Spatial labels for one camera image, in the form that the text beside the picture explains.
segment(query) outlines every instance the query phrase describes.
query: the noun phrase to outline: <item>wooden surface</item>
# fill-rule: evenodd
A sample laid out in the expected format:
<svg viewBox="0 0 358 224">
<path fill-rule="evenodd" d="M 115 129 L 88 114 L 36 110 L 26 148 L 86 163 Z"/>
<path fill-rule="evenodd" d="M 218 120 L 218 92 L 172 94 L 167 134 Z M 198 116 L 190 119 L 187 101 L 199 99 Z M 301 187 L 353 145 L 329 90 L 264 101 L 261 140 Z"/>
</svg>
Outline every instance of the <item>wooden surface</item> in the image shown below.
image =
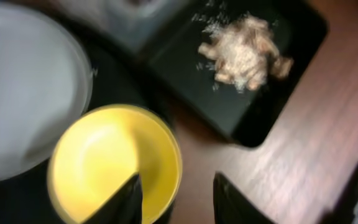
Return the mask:
<svg viewBox="0 0 358 224">
<path fill-rule="evenodd" d="M 358 0 L 314 0 L 330 33 L 264 144 L 217 137 L 177 106 L 183 180 L 171 224 L 214 223 L 213 177 L 223 171 L 278 223 L 318 223 L 358 161 Z"/>
</svg>

